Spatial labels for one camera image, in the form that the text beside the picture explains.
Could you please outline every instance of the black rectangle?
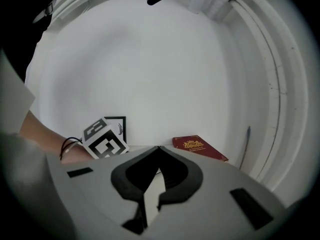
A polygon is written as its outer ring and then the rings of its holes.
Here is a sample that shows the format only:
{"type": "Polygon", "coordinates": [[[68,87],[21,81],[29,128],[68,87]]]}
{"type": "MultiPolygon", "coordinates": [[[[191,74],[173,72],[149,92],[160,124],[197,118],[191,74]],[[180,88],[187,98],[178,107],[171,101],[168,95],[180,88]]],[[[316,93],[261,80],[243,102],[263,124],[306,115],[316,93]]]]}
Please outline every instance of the black rectangle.
{"type": "Polygon", "coordinates": [[[230,194],[256,230],[273,220],[244,188],[234,189],[230,191],[230,194]]]}
{"type": "Polygon", "coordinates": [[[82,168],[82,169],[78,169],[78,170],[68,171],[67,174],[69,175],[70,178],[73,178],[73,177],[77,177],[77,176],[80,176],[83,174],[91,173],[93,171],[94,170],[92,170],[91,168],[86,167],[86,168],[82,168]]]}

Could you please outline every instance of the black and white cube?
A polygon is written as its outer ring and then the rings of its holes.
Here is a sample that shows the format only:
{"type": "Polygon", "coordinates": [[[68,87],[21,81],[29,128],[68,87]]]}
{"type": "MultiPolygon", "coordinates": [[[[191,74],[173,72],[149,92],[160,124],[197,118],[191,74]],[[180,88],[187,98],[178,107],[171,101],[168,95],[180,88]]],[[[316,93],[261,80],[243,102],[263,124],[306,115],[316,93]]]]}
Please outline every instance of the black and white cube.
{"type": "Polygon", "coordinates": [[[83,147],[95,159],[124,154],[129,146],[118,136],[105,118],[101,118],[83,131],[83,147]]]}

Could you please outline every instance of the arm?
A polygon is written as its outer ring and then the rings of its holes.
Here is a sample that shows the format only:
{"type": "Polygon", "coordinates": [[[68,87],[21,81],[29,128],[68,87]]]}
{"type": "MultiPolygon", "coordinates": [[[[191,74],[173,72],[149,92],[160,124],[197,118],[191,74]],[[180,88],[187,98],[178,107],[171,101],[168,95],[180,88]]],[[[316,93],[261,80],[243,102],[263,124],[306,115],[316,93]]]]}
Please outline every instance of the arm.
{"type": "MultiPolygon", "coordinates": [[[[57,156],[60,155],[61,146],[66,139],[45,127],[30,111],[24,119],[20,135],[27,140],[38,143],[43,151],[51,152],[57,156]]],[[[75,163],[92,159],[93,157],[87,153],[85,148],[77,144],[68,153],[63,155],[62,163],[75,163]]]]}

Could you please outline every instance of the picture frame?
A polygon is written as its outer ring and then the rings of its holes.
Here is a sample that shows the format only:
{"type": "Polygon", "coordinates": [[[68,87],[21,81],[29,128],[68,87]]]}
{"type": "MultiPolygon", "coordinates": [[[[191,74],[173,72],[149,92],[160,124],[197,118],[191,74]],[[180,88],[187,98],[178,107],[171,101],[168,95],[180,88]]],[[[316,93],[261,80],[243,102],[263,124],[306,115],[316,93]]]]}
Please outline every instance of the picture frame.
{"type": "Polygon", "coordinates": [[[126,129],[126,117],[125,116],[104,116],[104,119],[113,126],[119,137],[122,136],[122,139],[127,143],[127,129],[126,129]]]}

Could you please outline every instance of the white curved wall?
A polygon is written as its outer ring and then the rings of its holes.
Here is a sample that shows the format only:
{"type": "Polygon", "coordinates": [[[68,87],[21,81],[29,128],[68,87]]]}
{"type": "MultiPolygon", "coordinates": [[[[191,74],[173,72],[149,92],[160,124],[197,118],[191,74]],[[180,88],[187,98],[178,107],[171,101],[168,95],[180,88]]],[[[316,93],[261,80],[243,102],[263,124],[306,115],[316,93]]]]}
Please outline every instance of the white curved wall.
{"type": "Polygon", "coordinates": [[[257,39],[234,11],[224,23],[212,22],[190,13],[190,0],[155,6],[89,0],[64,13],[30,65],[27,86],[37,97],[32,111],[66,137],[97,117],[119,114],[128,117],[130,145],[198,134],[236,166],[250,126],[241,169],[262,168],[255,179],[292,204],[308,192],[318,169],[318,50],[290,1],[267,0],[292,33],[305,70],[293,64],[274,22],[246,1],[265,24],[285,74],[287,92],[279,92],[287,98],[285,126],[272,156],[261,152],[273,108],[257,39]]]}

